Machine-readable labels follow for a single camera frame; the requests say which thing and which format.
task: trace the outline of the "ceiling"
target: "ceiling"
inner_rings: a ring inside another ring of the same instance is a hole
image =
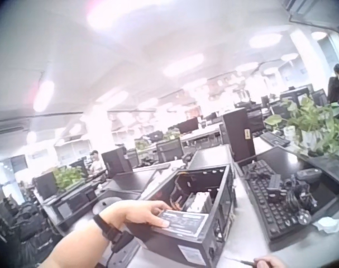
[[[166,2],[125,15],[101,31],[87,21],[96,1],[6,2],[0,9],[0,119],[84,112],[110,90],[130,94],[115,110],[136,109],[153,97],[160,99],[158,105],[186,104],[194,100],[176,93],[187,82],[295,52],[288,15],[278,0]],[[272,32],[284,35],[274,49],[250,47],[250,38]],[[174,78],[163,74],[169,64],[197,53],[204,55],[199,67]],[[52,80],[55,91],[47,109],[36,113],[40,79]],[[79,118],[30,118],[28,128],[69,128]]]

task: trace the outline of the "wire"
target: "wire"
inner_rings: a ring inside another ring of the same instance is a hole
[[[106,266],[105,266],[106,268],[108,267],[109,262],[111,261],[111,258],[113,257],[113,255],[114,255],[114,252],[112,251],[111,255],[109,256],[109,258],[108,258],[108,260],[106,262]]]

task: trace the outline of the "keyboard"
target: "keyboard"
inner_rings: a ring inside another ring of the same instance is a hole
[[[276,185],[279,177],[264,160],[248,164],[242,168],[242,171],[256,200],[270,241],[275,241],[290,232],[304,228],[304,225],[298,222],[297,213],[289,210],[285,200],[274,202],[270,200],[272,193],[270,187],[273,186],[273,183]]]
[[[286,140],[276,134],[273,134],[272,132],[265,132],[260,136],[260,138],[272,146],[287,147],[291,143],[289,140]]]

